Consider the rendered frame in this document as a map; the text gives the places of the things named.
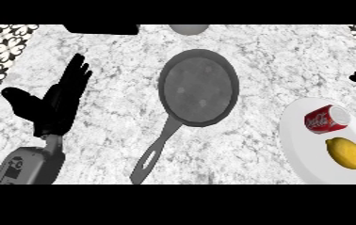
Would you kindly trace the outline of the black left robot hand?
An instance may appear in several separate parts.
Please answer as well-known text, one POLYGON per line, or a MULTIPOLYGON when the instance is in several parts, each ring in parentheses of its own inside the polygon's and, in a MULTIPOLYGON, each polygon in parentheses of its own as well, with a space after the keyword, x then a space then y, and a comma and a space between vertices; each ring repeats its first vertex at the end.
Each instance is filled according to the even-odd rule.
POLYGON ((75 54, 60 76, 42 98, 36 98, 20 88, 7 87, 1 95, 11 105, 13 114, 33 123, 33 136, 63 136, 70 130, 76 116, 79 99, 91 71, 82 62, 84 56, 75 54))

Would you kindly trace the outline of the white plate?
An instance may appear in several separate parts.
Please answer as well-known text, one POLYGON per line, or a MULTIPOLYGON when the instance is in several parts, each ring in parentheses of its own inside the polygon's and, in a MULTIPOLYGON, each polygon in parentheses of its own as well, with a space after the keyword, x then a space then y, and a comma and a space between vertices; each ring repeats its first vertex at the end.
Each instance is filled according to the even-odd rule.
POLYGON ((330 158, 324 140, 342 137, 356 143, 356 117, 342 130, 314 134, 304 125, 304 116, 324 105, 338 105, 320 98, 296 99, 285 108, 279 121, 279 139, 296 176, 307 184, 356 185, 356 169, 344 168, 330 158))

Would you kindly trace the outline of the yellow lemon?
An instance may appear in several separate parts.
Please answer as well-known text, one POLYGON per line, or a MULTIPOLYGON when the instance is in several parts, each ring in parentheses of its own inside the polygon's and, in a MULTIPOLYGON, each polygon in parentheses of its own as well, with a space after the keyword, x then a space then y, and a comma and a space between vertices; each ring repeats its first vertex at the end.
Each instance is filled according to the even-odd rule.
POLYGON ((333 161, 347 169, 356 169, 356 144, 342 137, 324 140, 326 151, 333 161))

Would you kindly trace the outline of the grey frying pan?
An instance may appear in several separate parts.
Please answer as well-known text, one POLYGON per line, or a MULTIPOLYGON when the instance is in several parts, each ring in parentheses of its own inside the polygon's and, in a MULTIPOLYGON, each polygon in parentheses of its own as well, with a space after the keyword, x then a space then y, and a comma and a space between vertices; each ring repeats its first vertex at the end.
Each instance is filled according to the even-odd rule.
POLYGON ((236 105, 239 80, 225 58, 205 49, 171 57, 157 77, 157 97, 168 118, 153 144, 129 174, 140 185, 153 169, 163 143, 181 125, 205 127, 218 123, 236 105))

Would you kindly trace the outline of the red soda can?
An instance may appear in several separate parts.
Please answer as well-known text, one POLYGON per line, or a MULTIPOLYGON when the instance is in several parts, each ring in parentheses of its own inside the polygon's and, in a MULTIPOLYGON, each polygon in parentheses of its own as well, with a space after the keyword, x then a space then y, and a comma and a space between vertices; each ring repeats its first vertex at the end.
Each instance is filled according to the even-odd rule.
POLYGON ((350 115, 338 105, 326 105, 304 115, 304 126, 314 134, 342 130, 350 124, 350 115))

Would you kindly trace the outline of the black and white patterned cloth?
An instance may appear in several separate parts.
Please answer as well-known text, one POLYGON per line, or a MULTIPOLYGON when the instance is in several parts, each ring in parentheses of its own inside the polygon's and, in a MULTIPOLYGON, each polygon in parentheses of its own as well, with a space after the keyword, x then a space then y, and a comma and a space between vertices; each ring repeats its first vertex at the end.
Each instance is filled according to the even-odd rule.
POLYGON ((36 24, 0 24, 0 84, 36 29, 36 24))

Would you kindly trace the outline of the black appliance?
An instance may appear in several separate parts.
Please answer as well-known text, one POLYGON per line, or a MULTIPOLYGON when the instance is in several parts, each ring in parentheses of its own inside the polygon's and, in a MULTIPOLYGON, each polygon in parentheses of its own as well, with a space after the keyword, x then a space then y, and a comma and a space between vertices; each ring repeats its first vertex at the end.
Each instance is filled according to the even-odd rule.
POLYGON ((103 35, 135 35, 138 24, 66 24, 63 26, 70 33, 103 35))

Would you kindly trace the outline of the grey round bowl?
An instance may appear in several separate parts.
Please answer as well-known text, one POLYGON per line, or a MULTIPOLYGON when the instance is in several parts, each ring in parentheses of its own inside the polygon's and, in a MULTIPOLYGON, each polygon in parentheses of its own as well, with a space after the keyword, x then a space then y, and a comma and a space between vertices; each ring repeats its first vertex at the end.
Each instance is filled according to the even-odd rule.
POLYGON ((206 24, 171 24, 171 29, 184 36, 199 35, 208 28, 206 24))

